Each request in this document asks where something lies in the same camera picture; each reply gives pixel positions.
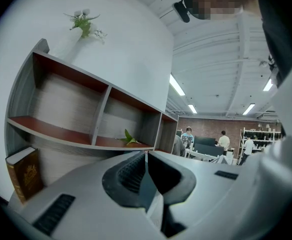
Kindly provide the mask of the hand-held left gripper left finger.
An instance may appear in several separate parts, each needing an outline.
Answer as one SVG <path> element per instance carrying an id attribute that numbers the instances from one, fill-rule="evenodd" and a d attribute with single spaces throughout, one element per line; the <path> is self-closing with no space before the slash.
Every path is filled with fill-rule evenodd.
<path id="1" fill-rule="evenodd" d="M 141 201 L 145 172 L 142 151 L 87 164 L 7 215 L 30 240 L 163 240 Z"/>

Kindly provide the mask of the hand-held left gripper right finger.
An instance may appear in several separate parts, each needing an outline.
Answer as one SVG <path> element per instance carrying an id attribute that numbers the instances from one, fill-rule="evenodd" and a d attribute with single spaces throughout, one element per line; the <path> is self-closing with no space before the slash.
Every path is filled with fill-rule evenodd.
<path id="1" fill-rule="evenodd" d="M 149 238 L 260 238 L 259 159 L 243 166 L 151 151 L 148 172 L 163 198 L 161 227 Z"/>

